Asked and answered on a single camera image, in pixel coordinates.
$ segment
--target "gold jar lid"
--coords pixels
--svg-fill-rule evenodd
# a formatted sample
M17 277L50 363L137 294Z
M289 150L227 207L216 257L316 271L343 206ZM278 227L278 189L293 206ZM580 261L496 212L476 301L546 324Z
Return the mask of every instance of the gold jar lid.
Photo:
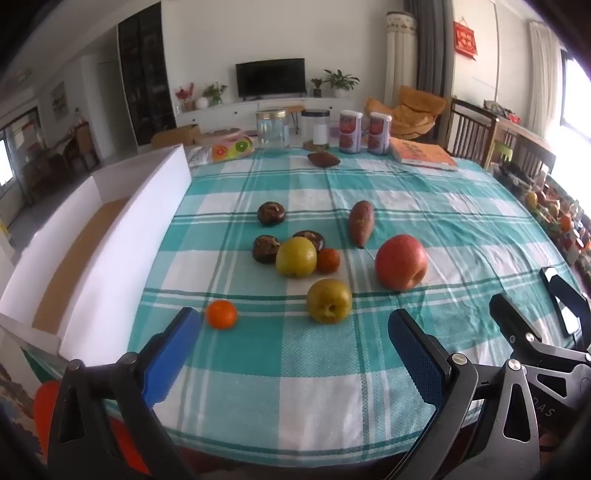
M270 108L269 110L259 110L256 113L257 120L276 120L286 116L287 111L284 108Z

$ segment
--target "white box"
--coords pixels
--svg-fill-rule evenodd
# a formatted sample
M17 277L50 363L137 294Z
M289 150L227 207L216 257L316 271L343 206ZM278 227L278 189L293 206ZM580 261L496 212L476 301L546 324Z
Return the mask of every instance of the white box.
M190 183L182 147L92 174L22 253L0 299L0 326L68 361L115 362L127 351L146 279ZM93 247L81 248L82 240ZM76 271L80 258L85 266Z

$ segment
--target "green chair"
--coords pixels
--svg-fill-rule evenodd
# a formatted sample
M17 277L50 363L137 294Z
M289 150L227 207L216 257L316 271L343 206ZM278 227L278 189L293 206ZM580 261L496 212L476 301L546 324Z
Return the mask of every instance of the green chair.
M499 152L501 155L504 155L506 157L507 161L511 161L511 159L513 158L513 149L511 147L508 147L507 145L505 145L500 140L495 140L494 150Z

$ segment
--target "small orange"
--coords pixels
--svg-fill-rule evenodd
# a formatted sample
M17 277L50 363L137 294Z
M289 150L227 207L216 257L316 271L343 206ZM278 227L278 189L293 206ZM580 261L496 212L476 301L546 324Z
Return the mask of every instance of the small orange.
M323 248L316 258L316 269L320 273L333 273L339 269L340 255L334 248Z
M228 300L215 300L205 309L205 320L211 328L217 330L232 328L237 319L236 307Z
M563 232L570 232L573 229L573 221L568 213L560 217L560 227Z

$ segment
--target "green plant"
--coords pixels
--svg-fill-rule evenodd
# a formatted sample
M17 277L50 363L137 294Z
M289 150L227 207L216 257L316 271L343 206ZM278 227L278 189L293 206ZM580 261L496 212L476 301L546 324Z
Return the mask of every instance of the green plant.
M357 77L353 77L350 74L343 75L343 72L337 70L336 72L331 72L330 70L324 70L327 73L325 83L330 83L331 88L337 88L342 90L353 90L355 85L359 83L359 79Z
M212 83L203 91L203 96L207 98L220 99L228 88L227 85L220 86L219 82Z
M312 84L314 85L314 88L316 90L320 89L320 87L324 83L323 79L311 79L310 81L312 82Z

